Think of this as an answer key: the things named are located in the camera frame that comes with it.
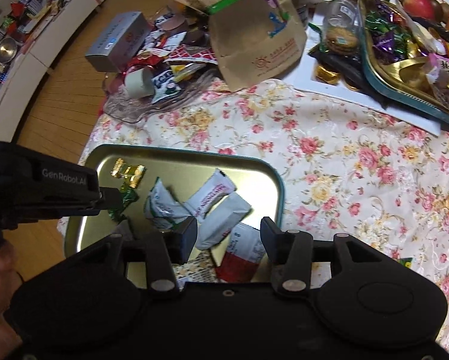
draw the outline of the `metal tray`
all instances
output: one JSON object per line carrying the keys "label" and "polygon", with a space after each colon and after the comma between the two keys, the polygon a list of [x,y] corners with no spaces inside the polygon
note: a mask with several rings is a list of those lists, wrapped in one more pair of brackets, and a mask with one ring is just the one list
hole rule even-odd
{"label": "metal tray", "polygon": [[[143,205],[157,177],[161,178],[176,199],[185,202],[205,183],[216,168],[233,180],[237,186],[237,193],[252,206],[252,211],[243,223],[260,228],[261,219],[269,216],[278,226],[281,225],[285,188],[275,169],[264,161],[189,150],[101,145],[92,151],[85,166],[96,169],[101,187],[119,188],[123,179],[111,176],[118,158],[123,158],[131,165],[146,167],[146,172],[136,190],[140,199],[124,211],[124,214],[131,219],[138,235],[151,226],[144,217]],[[115,227],[116,223],[110,219],[106,211],[102,211],[98,216],[70,218],[65,236],[65,256],[75,254],[104,238]],[[227,240],[224,240],[212,249],[214,261],[218,265],[223,259],[227,245]],[[195,249],[190,259],[196,257],[198,253],[199,251]],[[260,277],[264,276],[266,263],[267,258],[261,263],[263,268],[259,269],[262,271]]]}
{"label": "metal tray", "polygon": [[[384,1],[389,8],[399,13],[396,6]],[[391,65],[380,64],[374,56],[373,40],[368,30],[364,27],[366,15],[375,7],[375,0],[359,0],[358,10],[360,12],[360,41],[364,47],[361,48],[363,71],[368,82],[384,96],[416,108],[439,120],[449,123],[449,109],[444,107],[428,93],[406,85],[400,70],[409,67],[413,59],[401,61]],[[424,64],[426,58],[415,58],[416,64]]]}

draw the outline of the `floral tablecloth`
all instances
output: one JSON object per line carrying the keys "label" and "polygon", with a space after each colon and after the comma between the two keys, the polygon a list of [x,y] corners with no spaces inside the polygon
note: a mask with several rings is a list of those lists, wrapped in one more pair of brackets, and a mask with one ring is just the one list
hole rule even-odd
{"label": "floral tablecloth", "polygon": [[[238,93],[216,80],[189,106],[137,125],[102,115],[80,163],[103,143],[263,159],[285,183],[283,230],[315,239],[346,231],[393,258],[413,257],[411,269],[449,302],[449,133],[433,137],[279,80]],[[439,342],[449,350],[449,312]]]}

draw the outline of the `metal bowl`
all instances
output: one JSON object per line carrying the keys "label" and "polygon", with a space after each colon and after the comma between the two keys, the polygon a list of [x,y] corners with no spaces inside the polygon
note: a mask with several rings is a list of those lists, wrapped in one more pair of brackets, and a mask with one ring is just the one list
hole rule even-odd
{"label": "metal bowl", "polygon": [[13,38],[4,38],[0,42],[0,63],[7,64],[17,54],[17,43]]}

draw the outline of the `red label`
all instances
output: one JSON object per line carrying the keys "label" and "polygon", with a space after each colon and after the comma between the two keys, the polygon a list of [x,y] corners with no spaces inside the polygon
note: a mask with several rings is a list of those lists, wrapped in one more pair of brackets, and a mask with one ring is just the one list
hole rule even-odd
{"label": "red label", "polygon": [[246,261],[234,254],[226,252],[219,267],[216,267],[216,276],[228,283],[249,283],[259,264]]}

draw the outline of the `gray box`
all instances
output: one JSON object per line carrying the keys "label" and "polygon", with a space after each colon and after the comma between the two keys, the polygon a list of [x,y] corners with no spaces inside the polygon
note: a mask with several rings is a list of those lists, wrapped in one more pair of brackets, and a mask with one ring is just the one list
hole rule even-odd
{"label": "gray box", "polygon": [[151,29],[141,12],[120,13],[99,35],[85,57],[96,71],[122,72]]}

